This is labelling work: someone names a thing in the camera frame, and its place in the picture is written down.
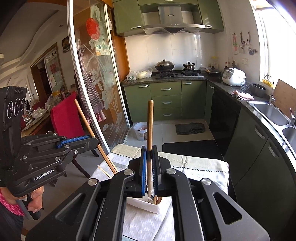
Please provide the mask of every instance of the window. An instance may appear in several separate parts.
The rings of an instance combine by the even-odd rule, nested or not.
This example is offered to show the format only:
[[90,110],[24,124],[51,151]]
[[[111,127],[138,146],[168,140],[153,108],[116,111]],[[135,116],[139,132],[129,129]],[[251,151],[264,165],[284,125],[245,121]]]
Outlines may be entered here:
[[266,0],[251,3],[260,20],[257,21],[258,31],[262,31],[259,38],[263,36],[261,43],[264,45],[260,45],[260,52],[265,55],[261,58],[262,74],[272,76],[275,84],[280,79],[296,88],[296,78],[291,74],[291,70],[296,69],[296,29]]

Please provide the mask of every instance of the tablecloth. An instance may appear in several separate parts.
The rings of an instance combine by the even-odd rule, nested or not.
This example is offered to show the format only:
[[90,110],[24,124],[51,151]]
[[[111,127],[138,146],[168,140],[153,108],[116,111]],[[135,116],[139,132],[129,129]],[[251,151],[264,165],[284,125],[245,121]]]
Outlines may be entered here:
[[[138,158],[140,155],[140,148],[118,144],[108,154],[108,157],[121,171],[127,168],[130,160]],[[183,172],[188,178],[195,180],[209,178],[227,193],[229,166],[226,162],[164,152],[158,152],[158,155],[167,158],[173,168]],[[100,166],[113,176],[105,161]],[[90,178],[96,178],[99,181],[109,179],[100,169],[96,169]],[[122,241],[175,240],[171,198],[164,197],[159,205],[161,205],[162,212],[156,214],[127,204]]]

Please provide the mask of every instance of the faucet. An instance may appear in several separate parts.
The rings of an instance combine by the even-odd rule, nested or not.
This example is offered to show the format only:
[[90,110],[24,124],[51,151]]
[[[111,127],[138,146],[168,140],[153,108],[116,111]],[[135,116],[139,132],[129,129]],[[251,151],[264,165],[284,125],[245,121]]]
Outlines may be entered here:
[[290,124],[291,124],[291,126],[293,126],[294,124],[295,124],[295,120],[296,120],[296,111],[294,111],[294,114],[292,115],[292,110],[291,110],[291,107],[290,107],[290,112],[291,112],[291,122],[290,122]]
[[273,92],[274,92],[274,80],[272,79],[272,89],[271,89],[271,95],[269,96],[269,101],[268,101],[268,104],[271,104],[271,102],[272,101],[275,101],[276,99],[273,97]]

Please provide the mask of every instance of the kitchen sink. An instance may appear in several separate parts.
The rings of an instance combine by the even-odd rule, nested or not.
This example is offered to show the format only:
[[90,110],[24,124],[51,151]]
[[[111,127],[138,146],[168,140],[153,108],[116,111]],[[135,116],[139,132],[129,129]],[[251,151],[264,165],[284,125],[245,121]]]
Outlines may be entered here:
[[293,150],[296,152],[296,129],[292,126],[287,127],[283,129],[283,134]]
[[256,103],[249,101],[249,104],[263,114],[268,120],[278,126],[289,124],[289,119],[276,107],[269,105],[267,102]]

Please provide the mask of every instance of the black mat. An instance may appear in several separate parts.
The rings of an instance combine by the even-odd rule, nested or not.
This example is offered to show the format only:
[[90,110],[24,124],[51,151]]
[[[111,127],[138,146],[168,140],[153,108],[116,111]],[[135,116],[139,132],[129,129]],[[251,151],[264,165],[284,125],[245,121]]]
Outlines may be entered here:
[[162,151],[183,156],[195,156],[223,161],[215,140],[164,143]]

